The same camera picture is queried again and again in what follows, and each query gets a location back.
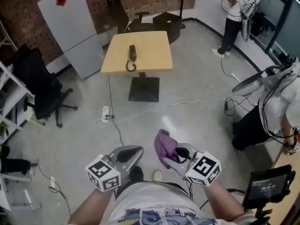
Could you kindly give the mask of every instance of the office chair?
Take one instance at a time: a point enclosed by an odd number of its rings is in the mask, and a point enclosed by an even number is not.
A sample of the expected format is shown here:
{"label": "office chair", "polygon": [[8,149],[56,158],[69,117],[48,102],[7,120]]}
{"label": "office chair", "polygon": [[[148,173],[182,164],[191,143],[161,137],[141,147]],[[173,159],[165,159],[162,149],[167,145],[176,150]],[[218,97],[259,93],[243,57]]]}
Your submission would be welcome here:
{"label": "office chair", "polygon": [[40,50],[26,49],[23,46],[19,49],[21,51],[18,50],[12,58],[13,73],[35,95],[34,105],[28,102],[28,98],[25,98],[23,109],[27,111],[28,106],[32,107],[38,120],[49,118],[55,111],[56,126],[62,128],[62,124],[59,123],[59,108],[77,110],[77,106],[62,104],[73,89],[62,93],[60,91],[62,84],[56,78],[55,73],[50,74],[46,69]]}
{"label": "office chair", "polygon": [[149,15],[149,12],[139,12],[135,15],[139,18],[134,19],[129,25],[129,17],[127,16],[121,0],[107,0],[107,10],[112,19],[117,23],[118,34],[128,32],[144,32],[155,31],[152,23],[142,23],[143,15]]}

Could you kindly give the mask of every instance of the small screen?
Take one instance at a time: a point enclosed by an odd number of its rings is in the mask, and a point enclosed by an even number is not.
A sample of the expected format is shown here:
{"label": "small screen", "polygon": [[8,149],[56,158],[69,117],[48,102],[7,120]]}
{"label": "small screen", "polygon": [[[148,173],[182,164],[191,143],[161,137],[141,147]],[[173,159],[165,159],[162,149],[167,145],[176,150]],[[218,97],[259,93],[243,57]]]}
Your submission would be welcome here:
{"label": "small screen", "polygon": [[278,176],[271,179],[254,181],[251,185],[249,200],[260,198],[271,198],[281,194],[284,189],[287,175]]}

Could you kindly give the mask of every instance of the concrete floor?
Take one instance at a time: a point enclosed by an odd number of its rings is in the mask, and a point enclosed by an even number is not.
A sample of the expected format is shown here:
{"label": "concrete floor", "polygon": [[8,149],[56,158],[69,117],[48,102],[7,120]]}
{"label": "concrete floor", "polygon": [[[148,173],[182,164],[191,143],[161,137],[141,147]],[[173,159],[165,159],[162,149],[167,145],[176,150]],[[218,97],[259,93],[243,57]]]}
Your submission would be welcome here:
{"label": "concrete floor", "polygon": [[[160,128],[167,129],[178,142],[193,144],[217,157],[223,169],[218,180],[226,188],[246,189],[249,173],[270,168],[279,149],[273,143],[268,143],[266,146],[248,148],[243,153],[234,151],[231,146],[231,122],[239,120],[246,111],[238,107],[236,116],[227,117],[224,114],[223,100],[162,107],[185,101],[226,99],[229,96],[240,99],[231,93],[238,82],[224,75],[220,58],[211,53],[211,48],[220,45],[220,38],[196,22],[185,24],[187,27],[181,30],[180,38],[171,44],[173,71],[147,74],[160,77],[159,103],[129,102],[132,75],[110,76],[116,121],[157,108],[118,123],[123,142],[125,145],[144,147],[140,167],[147,180],[151,179],[156,169],[160,169],[164,174],[164,181],[176,182],[187,188],[175,171],[167,170],[161,165],[155,154],[154,138]],[[240,80],[256,73],[235,50],[223,60],[223,67],[226,73],[234,73]],[[121,146],[121,143],[114,125],[98,127],[94,124],[95,119],[101,118],[101,112],[89,114],[102,109],[107,103],[109,93],[106,90],[106,76],[96,73],[82,81],[71,69],[62,74],[59,80],[64,85],[64,90],[73,88],[74,92],[69,95],[65,104],[77,105],[78,111],[61,112],[64,125],[62,129],[55,126],[54,114],[46,127],[25,124],[25,131],[16,133],[9,141],[9,146],[14,158],[32,162],[39,159],[45,175],[54,176],[60,184],[73,212],[94,189],[87,179],[85,166],[99,153],[108,154]],[[258,95],[253,94],[250,98],[257,101]],[[247,101],[243,105],[247,109],[252,107]],[[51,193],[48,186],[50,181],[37,170],[29,190],[42,205],[42,209],[10,213],[13,224],[25,224],[24,221],[28,225],[67,223],[68,209],[65,201],[60,194]],[[206,200],[200,186],[194,185],[194,200],[199,206]],[[203,211],[210,214],[207,208]]]}

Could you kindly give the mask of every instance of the purple towel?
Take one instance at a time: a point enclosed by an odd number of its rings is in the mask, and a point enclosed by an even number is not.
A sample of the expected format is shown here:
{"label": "purple towel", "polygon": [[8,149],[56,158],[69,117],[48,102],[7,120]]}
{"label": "purple towel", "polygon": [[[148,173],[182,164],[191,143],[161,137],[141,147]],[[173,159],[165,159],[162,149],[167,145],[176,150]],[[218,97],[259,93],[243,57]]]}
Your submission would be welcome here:
{"label": "purple towel", "polygon": [[160,129],[155,137],[155,152],[161,163],[167,169],[170,169],[170,166],[162,160],[163,158],[169,158],[175,162],[179,162],[178,154],[175,151],[177,144],[178,142],[170,137],[170,133],[163,129]]}

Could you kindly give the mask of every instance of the white shirt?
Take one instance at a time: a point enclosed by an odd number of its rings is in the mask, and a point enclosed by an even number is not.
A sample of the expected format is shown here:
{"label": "white shirt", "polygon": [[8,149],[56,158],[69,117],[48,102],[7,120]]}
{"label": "white shirt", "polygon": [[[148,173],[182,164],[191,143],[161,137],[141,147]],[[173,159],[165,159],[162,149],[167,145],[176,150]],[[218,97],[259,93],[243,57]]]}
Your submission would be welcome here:
{"label": "white shirt", "polygon": [[[259,98],[259,114],[263,125],[263,101],[269,92],[265,91]],[[279,96],[272,96],[264,107],[265,117],[268,121],[268,129],[277,134],[281,131],[282,118],[286,118],[292,127],[300,125],[300,77],[297,77],[288,85]]]}
{"label": "white shirt", "polygon": [[253,214],[234,222],[203,217],[198,206],[180,188],[156,182],[140,182],[125,189],[115,202],[106,224],[248,225]]}
{"label": "white shirt", "polygon": [[227,18],[237,22],[241,22],[243,20],[243,17],[242,17],[242,13],[240,12],[240,8],[241,7],[243,8],[249,0],[236,0],[236,1],[237,3],[229,9]]}

